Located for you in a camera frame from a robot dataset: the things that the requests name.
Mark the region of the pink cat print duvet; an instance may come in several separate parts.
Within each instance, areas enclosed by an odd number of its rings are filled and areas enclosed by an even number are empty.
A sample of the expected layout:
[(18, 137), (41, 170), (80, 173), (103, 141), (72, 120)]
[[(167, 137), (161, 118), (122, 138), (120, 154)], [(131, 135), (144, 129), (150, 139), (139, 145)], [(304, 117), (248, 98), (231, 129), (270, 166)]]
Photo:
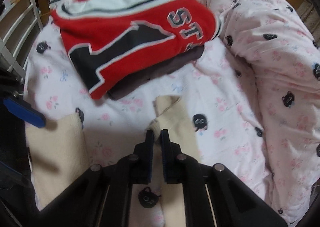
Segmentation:
[(319, 50), (285, 0), (198, 0), (219, 15), (219, 39), (251, 68), (271, 174), (267, 202), (297, 226), (319, 179)]

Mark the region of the cream ribbed knit garment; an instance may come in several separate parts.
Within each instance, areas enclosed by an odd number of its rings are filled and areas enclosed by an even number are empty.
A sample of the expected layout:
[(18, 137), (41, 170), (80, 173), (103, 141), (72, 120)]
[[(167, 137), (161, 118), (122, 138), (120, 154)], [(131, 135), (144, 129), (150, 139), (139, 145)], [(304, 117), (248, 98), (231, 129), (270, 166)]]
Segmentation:
[[(177, 95), (159, 96), (153, 102), (156, 118), (148, 128), (159, 137), (162, 129), (169, 131), (170, 138), (180, 144), (189, 155), (199, 159), (199, 150), (187, 108)], [(139, 140), (130, 137), (107, 135), (97, 132), (96, 143), (104, 140), (102, 147), (86, 148), (88, 143), (82, 127), (80, 112), (75, 112), (56, 121), (47, 122), (46, 127), (26, 127), (26, 136), (31, 153), (31, 179), (35, 187), (36, 202), (43, 210), (58, 195), (71, 185), (86, 169), (98, 164), (114, 165)], [(133, 198), (130, 226), (185, 226), (182, 218), (182, 187), (165, 187), (161, 178), (160, 145), (155, 145), (153, 179), (151, 188), (156, 194), (164, 192), (160, 204), (145, 209)]]

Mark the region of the dark folded garment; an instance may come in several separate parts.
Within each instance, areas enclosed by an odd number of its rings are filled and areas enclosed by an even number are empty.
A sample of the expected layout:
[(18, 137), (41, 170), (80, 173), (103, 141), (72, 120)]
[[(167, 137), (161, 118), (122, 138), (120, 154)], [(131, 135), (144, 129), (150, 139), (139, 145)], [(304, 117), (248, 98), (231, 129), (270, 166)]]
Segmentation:
[(112, 100), (119, 100), (150, 80), (171, 74), (186, 64), (196, 61), (202, 56), (203, 52), (204, 45), (195, 46), (191, 50), (178, 54), (169, 60), (129, 74), (116, 83), (116, 85), (107, 92), (107, 96)]

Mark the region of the white drawer rack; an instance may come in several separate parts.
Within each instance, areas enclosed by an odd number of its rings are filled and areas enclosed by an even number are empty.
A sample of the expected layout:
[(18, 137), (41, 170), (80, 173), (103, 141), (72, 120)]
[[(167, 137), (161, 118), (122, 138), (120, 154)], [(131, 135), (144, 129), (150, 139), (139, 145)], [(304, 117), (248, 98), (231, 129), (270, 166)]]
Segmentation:
[(35, 0), (18, 0), (1, 14), (1, 68), (21, 82), (30, 50), (42, 29)]

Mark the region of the red jersey with number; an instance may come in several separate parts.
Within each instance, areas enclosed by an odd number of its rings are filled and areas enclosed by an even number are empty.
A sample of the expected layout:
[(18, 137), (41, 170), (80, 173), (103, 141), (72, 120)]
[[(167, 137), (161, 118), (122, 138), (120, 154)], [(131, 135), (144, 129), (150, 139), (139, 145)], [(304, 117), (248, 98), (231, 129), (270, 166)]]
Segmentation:
[(93, 99), (221, 30), (221, 21), (197, 0), (73, 0), (59, 4), (52, 18)]

